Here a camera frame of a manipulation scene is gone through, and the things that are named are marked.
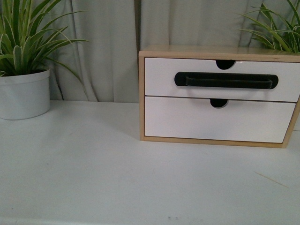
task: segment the potted plant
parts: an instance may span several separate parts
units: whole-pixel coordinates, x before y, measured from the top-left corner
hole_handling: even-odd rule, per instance
[[[300,53],[300,15],[298,8],[300,0],[295,5],[290,0],[289,4],[292,15],[284,18],[279,13],[268,9],[263,3],[257,10],[246,13],[242,16],[250,19],[257,29],[245,30],[254,35],[254,40],[261,42],[266,48],[286,51],[290,53]],[[263,16],[263,21],[258,21],[248,14],[259,12]]]
[[[83,39],[68,39],[63,31],[53,29],[51,10],[62,0],[2,0],[0,16],[0,118],[18,120],[41,115],[50,108],[49,69],[46,61],[57,63],[75,75],[51,54]]]

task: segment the spider plant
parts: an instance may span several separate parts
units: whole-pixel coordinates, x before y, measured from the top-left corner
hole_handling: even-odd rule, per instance
[[[34,6],[34,0],[2,0],[0,16],[0,76],[33,74],[47,70],[45,62],[53,61],[68,69],[80,81],[71,68],[51,58],[51,54],[83,39],[68,39],[63,31],[51,25],[60,18],[77,12],[59,15],[50,20],[51,10],[62,0],[42,0]]]
[[[252,21],[257,30],[245,30],[254,35],[253,39],[261,42],[269,49],[286,51],[291,53],[300,53],[300,15],[298,8],[300,0],[292,4],[290,0],[286,0],[292,11],[292,15],[284,18],[279,13],[268,9],[263,3],[258,10],[251,11],[242,16]],[[264,21],[258,21],[248,14],[259,12]]]

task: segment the white plant pot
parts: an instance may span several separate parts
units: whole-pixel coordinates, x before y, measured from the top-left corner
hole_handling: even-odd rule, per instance
[[[21,120],[50,109],[50,71],[0,77],[0,118]]]

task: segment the drawer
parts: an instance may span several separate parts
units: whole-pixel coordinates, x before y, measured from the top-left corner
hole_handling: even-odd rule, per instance
[[[145,58],[144,63],[146,96],[297,102],[300,95],[300,63],[237,60],[228,69],[220,69],[216,60]],[[278,77],[278,85],[270,90],[182,87],[174,82],[178,72],[270,74]]]
[[[145,136],[282,143],[295,103],[145,97]]]

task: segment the curtain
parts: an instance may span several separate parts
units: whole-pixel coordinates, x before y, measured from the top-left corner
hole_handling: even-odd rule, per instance
[[[82,10],[54,27],[68,26],[68,38],[88,40],[56,54],[77,71],[83,86],[68,70],[50,64],[51,99],[138,102],[134,0],[66,0],[50,16]]]
[[[240,14],[262,3],[283,15],[291,12],[285,0],[143,0],[141,49],[153,44],[260,47],[239,29],[253,28]]]

